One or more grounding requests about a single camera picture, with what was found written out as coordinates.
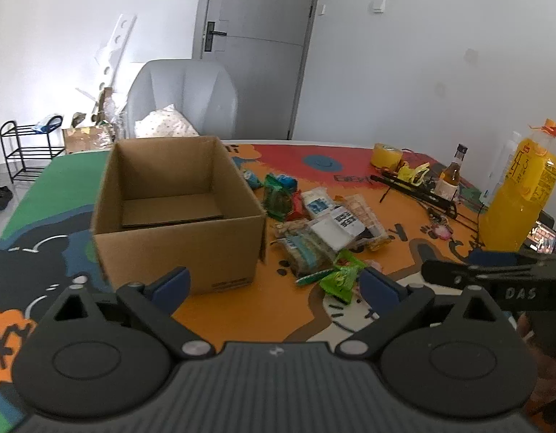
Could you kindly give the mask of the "white blue snack pouch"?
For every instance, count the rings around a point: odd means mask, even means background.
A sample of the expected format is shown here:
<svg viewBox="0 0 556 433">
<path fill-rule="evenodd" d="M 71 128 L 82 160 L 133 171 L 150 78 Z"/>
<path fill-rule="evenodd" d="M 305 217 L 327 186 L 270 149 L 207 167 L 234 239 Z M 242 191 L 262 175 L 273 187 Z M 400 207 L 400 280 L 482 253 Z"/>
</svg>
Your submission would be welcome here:
<svg viewBox="0 0 556 433">
<path fill-rule="evenodd" d="M 317 187 L 301 194 L 305 210 L 311 219 L 330 213 L 338 205 L 328 195 L 324 187 Z"/>
</svg>

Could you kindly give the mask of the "grey door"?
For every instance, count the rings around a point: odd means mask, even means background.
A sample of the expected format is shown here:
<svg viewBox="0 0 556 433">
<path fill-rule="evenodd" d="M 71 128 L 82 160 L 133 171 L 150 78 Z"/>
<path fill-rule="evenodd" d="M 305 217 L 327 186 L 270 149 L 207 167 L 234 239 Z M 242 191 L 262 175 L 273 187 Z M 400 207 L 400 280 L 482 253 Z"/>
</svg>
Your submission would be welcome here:
<svg viewBox="0 0 556 433">
<path fill-rule="evenodd" d="M 199 0 L 193 55 L 222 64 L 238 92 L 235 138 L 293 135 L 316 0 Z M 207 22 L 226 31 L 205 53 Z"/>
</svg>

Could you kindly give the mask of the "black tripod rods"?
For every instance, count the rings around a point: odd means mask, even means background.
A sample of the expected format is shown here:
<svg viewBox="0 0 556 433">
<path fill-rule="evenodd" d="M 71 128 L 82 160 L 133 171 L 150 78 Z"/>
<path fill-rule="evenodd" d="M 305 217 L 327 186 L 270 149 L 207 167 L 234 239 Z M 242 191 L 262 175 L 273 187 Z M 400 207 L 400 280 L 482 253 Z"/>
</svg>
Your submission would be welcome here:
<svg viewBox="0 0 556 433">
<path fill-rule="evenodd" d="M 388 171 L 371 174 L 368 179 L 371 182 L 380 183 L 390 189 L 404 193 L 407 196 L 422 202 L 423 204 L 427 204 L 430 207 L 439 210 L 447 218 L 458 222 L 471 231 L 477 232 L 479 230 L 478 220 L 461 214 L 458 211 L 457 205 L 454 200 L 446 200 L 443 197 L 439 197 L 436 194 L 429 192 L 424 188 L 421 188 L 420 186 L 414 186 L 406 181 L 399 179 L 398 177 L 395 177 Z"/>
</svg>

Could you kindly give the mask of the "white perforated board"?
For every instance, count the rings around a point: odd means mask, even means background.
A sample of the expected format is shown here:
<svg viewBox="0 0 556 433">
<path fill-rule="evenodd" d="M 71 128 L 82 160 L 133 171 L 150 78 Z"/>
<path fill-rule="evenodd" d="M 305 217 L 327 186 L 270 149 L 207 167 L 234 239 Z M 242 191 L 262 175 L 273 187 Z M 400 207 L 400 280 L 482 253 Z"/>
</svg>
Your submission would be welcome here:
<svg viewBox="0 0 556 433">
<path fill-rule="evenodd" d="M 120 14 L 108 42 L 94 57 L 92 89 L 95 100 L 106 88 L 114 87 L 123 53 L 136 22 L 136 14 Z"/>
</svg>

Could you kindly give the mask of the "orange juice bottle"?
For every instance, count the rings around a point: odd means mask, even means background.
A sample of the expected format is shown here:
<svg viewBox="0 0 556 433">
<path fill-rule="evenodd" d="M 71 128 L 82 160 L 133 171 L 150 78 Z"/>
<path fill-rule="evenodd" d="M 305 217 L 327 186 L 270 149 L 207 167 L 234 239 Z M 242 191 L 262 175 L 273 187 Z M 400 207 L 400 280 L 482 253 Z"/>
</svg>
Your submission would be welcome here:
<svg viewBox="0 0 556 433">
<path fill-rule="evenodd" d="M 556 122 L 545 120 L 518 143 L 487 211 L 479 219 L 479 239 L 488 251 L 516 252 L 531 233 L 556 185 Z"/>
</svg>

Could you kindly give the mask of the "open brown cardboard box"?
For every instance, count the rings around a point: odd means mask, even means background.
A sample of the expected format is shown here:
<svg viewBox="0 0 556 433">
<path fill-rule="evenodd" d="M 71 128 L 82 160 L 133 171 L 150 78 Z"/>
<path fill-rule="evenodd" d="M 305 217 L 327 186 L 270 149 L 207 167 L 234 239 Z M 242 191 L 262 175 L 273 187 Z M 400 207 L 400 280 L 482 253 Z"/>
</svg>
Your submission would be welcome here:
<svg viewBox="0 0 556 433">
<path fill-rule="evenodd" d="M 113 146 L 91 229 L 113 288 L 184 267 L 201 294 L 253 281 L 265 220 L 218 138 L 149 138 Z"/>
</svg>

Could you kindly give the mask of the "white black label snack pack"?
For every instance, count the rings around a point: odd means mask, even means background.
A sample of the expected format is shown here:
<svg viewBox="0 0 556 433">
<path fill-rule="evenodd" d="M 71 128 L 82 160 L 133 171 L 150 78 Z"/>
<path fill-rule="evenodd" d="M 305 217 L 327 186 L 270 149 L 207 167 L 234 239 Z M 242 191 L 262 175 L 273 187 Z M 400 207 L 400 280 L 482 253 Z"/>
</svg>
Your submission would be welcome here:
<svg viewBox="0 0 556 433">
<path fill-rule="evenodd" d="M 310 225 L 311 230 L 335 252 L 352 244 L 365 225 L 343 206 L 338 206 Z"/>
</svg>

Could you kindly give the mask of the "dark green snack bag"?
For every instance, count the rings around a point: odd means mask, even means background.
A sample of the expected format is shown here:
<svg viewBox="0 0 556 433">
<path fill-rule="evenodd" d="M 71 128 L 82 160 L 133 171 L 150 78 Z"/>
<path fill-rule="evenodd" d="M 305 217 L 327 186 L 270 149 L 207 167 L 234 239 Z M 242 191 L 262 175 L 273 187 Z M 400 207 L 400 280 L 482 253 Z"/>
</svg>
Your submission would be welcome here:
<svg viewBox="0 0 556 433">
<path fill-rule="evenodd" d="M 297 180 L 291 176 L 268 173 L 263 182 L 263 207 L 267 214 L 284 222 L 293 209 L 293 195 L 297 191 Z"/>
</svg>

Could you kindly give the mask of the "yellow tape roll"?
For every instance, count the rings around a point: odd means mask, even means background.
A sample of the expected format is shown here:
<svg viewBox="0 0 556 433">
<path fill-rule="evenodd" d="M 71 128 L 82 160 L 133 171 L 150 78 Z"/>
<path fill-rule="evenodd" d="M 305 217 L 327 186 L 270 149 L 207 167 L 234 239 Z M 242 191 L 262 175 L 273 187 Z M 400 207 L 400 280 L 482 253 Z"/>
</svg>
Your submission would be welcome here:
<svg viewBox="0 0 556 433">
<path fill-rule="evenodd" d="M 403 151 L 382 143 L 376 143 L 372 150 L 370 163 L 379 169 L 395 171 L 402 161 Z"/>
</svg>

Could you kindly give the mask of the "yellow clip tool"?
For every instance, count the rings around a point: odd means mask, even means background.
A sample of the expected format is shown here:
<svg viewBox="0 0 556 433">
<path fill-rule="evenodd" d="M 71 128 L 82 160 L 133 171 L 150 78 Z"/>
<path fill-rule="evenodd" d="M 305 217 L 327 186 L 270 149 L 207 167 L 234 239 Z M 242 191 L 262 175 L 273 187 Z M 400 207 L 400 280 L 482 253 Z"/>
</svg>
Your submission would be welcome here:
<svg viewBox="0 0 556 433">
<path fill-rule="evenodd" d="M 409 163 L 405 161 L 404 163 L 402 163 L 402 166 L 399 167 L 396 176 L 398 177 L 399 180 L 402 180 L 403 182 L 419 187 L 424 183 L 426 175 L 429 173 L 429 171 L 430 171 L 429 162 L 411 168 L 409 166 Z"/>
</svg>

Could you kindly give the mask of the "green candy wrapper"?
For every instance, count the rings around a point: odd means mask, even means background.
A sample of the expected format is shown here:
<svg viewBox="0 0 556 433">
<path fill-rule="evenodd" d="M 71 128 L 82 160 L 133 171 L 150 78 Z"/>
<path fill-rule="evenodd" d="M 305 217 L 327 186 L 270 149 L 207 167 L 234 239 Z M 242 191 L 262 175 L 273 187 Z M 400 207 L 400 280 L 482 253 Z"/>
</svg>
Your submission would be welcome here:
<svg viewBox="0 0 556 433">
<path fill-rule="evenodd" d="M 296 286 L 319 284 L 325 293 L 348 305 L 351 304 L 355 294 L 353 289 L 358 276 L 366 268 L 365 262 L 355 257 L 355 254 L 348 249 L 343 249 L 335 258 L 331 268 L 299 277 L 296 279 Z"/>
</svg>

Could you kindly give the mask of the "green striped cracker pack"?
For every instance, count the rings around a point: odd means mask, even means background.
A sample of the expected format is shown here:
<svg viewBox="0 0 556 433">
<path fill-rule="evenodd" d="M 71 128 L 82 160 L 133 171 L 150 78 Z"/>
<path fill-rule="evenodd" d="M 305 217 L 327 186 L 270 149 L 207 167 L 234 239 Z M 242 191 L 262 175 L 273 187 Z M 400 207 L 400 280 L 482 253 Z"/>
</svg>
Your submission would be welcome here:
<svg viewBox="0 0 556 433">
<path fill-rule="evenodd" d="M 291 268 L 297 276 L 304 276 L 331 267 L 335 252 L 313 231 L 302 230 L 279 237 Z"/>
</svg>

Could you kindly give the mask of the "black metal shoe rack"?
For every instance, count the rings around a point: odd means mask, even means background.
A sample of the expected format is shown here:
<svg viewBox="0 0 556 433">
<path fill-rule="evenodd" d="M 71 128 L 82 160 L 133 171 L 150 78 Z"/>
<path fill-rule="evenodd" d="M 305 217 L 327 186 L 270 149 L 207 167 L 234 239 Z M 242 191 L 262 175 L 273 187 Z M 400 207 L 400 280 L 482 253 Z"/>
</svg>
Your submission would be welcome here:
<svg viewBox="0 0 556 433">
<path fill-rule="evenodd" d="M 49 163 L 66 152 L 56 146 L 52 136 L 61 131 L 61 115 L 54 115 L 41 124 L 18 124 L 8 120 L 0 127 L 0 145 L 4 163 L 12 183 L 34 182 Z"/>
</svg>

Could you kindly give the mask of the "small amber glass bottle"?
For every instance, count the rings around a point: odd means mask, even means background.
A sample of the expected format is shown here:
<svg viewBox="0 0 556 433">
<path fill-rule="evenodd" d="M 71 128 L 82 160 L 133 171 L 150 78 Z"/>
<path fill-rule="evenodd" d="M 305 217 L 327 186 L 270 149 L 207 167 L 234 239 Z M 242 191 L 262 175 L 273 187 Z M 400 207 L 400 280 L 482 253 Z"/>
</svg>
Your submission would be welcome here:
<svg viewBox="0 0 556 433">
<path fill-rule="evenodd" d="M 439 175 L 434 190 L 434 194 L 438 197 L 453 201 L 459 189 L 460 170 L 467 150 L 468 148 L 466 146 L 459 144 L 452 162 Z"/>
</svg>

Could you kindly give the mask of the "smartphone with lit screen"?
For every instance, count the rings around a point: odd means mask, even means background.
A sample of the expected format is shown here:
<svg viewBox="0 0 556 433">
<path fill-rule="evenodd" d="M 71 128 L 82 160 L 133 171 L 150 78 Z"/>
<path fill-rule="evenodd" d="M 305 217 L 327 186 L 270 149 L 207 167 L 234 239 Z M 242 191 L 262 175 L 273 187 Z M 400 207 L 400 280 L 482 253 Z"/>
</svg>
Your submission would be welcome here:
<svg viewBox="0 0 556 433">
<path fill-rule="evenodd" d="M 535 221 L 523 247 L 543 254 L 556 254 L 556 230 L 553 229 L 554 220 L 542 214 Z"/>
</svg>

